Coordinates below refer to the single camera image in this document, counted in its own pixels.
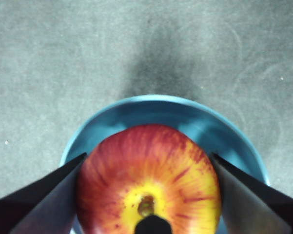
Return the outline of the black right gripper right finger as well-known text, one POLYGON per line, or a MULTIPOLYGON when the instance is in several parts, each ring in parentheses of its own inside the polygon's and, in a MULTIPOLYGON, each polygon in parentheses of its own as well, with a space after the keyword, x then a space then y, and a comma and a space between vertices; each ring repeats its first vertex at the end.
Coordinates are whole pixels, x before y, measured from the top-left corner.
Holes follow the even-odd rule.
POLYGON ((293 198, 212 153, 229 234, 293 234, 293 198))

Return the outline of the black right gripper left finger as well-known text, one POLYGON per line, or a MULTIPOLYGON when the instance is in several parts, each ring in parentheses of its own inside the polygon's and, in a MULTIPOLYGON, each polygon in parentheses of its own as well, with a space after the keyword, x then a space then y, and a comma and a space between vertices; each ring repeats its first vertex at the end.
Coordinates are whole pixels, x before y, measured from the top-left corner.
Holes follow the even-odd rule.
POLYGON ((0 234, 68 234, 83 153, 45 177, 0 199, 0 234))

